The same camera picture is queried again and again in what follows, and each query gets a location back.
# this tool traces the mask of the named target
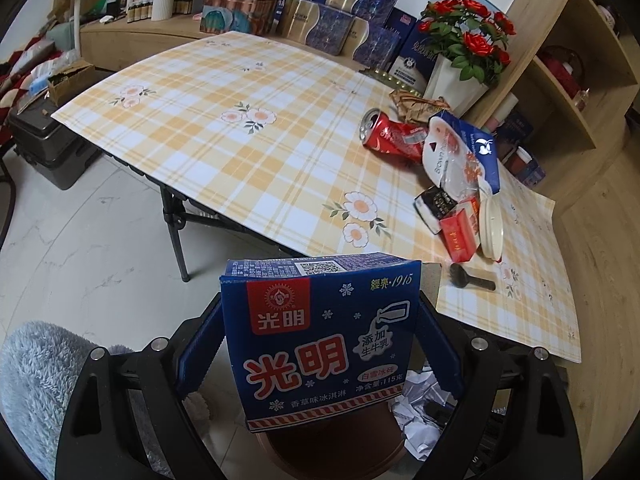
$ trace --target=snowflake icon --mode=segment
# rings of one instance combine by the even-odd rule
[[[353,292],[353,285],[351,283],[345,283],[339,291],[342,294],[342,297],[350,296]]]
[[[281,400],[272,400],[269,403],[269,409],[273,410],[274,412],[279,412],[280,410],[282,410],[284,408],[284,402],[282,402]]]

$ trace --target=plaid tablecloth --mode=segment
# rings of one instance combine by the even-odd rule
[[[424,170],[365,149],[364,113],[395,115],[389,90],[335,62],[230,32],[105,79],[54,118],[107,152],[268,238],[310,256],[383,251],[450,259],[416,214]],[[553,203],[503,171],[496,292],[444,277],[437,309],[580,361],[575,305],[551,227]]]

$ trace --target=bottle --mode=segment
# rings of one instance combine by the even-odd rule
[[[511,113],[511,110],[513,110],[516,104],[518,104],[518,98],[509,92],[495,109],[494,114],[484,123],[482,131],[488,134],[494,133],[498,126],[500,126]]]

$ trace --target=white lid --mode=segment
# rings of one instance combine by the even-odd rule
[[[531,155],[527,153],[527,151],[523,147],[518,147],[516,150],[516,154],[522,159],[525,164],[529,164],[531,162]]]

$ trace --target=white vase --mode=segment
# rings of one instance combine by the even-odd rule
[[[460,69],[453,68],[450,60],[439,54],[424,98],[442,97],[451,106],[452,113],[456,117],[462,117],[488,89],[487,85],[480,83],[475,77],[460,81]]]
[[[151,21],[161,22],[174,15],[174,0],[154,0],[151,7]]]

